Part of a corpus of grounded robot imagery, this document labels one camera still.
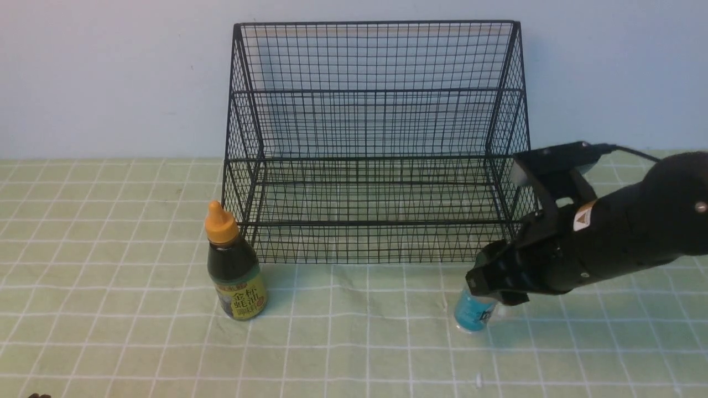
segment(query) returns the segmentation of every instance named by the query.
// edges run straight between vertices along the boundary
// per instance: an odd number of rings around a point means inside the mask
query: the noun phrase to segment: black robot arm
[[[529,293],[561,295],[708,254],[708,152],[662,159],[643,181],[597,198],[583,171],[615,149],[574,142],[514,156],[512,178],[531,185],[542,209],[522,218],[512,242],[485,248],[489,260],[467,273],[473,295],[518,305]]]

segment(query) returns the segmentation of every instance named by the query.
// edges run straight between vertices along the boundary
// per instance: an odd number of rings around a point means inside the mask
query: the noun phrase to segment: black wire basket
[[[518,22],[234,26],[222,203],[264,262],[470,261],[527,149]]]

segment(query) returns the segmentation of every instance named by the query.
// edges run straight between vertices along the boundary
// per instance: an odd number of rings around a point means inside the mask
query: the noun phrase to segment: orange nozzle cap
[[[234,216],[224,210],[216,200],[209,203],[209,214],[204,220],[204,229],[207,237],[214,244],[229,243],[239,234],[239,226]]]

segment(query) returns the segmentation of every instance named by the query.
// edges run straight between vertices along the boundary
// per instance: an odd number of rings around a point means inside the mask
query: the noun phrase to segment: warning sticker
[[[575,217],[573,217],[573,231],[580,231],[590,226],[590,214],[593,211],[593,205],[595,201],[586,203],[582,205],[578,212],[576,212]]]

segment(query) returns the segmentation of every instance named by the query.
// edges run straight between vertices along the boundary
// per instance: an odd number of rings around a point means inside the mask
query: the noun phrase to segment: black cable
[[[638,156],[638,157],[643,157],[643,158],[645,158],[645,159],[647,159],[647,160],[651,160],[651,161],[655,161],[655,162],[658,162],[658,161],[661,160],[661,159],[659,159],[658,157],[653,157],[653,156],[651,156],[650,154],[645,154],[644,152],[637,151],[636,149],[623,147],[622,145],[614,145],[614,144],[612,144],[612,145],[610,145],[610,146],[611,146],[611,148],[612,148],[613,150],[626,152],[626,153],[628,153],[628,154],[633,154],[633,155],[636,155],[636,156]]]

